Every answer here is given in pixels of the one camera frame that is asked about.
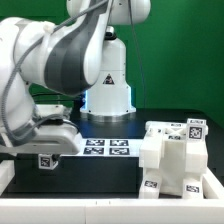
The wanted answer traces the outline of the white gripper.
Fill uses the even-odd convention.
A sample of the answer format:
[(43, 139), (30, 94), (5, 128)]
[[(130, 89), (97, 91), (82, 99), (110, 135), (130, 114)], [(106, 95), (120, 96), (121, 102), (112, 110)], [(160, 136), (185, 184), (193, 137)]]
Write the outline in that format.
[(81, 133), (68, 124), (46, 125), (30, 142), (18, 147), (0, 146), (0, 153), (9, 154), (54, 154), (54, 164), (59, 163), (61, 154), (77, 154), (82, 143)]

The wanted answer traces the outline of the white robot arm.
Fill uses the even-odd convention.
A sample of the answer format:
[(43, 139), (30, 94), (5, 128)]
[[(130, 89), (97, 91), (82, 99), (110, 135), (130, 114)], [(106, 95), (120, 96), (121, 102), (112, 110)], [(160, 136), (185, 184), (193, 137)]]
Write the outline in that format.
[(56, 25), (0, 21), (0, 152), (76, 154), (82, 135), (57, 112), (41, 114), (31, 84), (75, 97), (100, 74), (107, 27), (144, 21), (150, 0), (67, 0), (70, 18)]

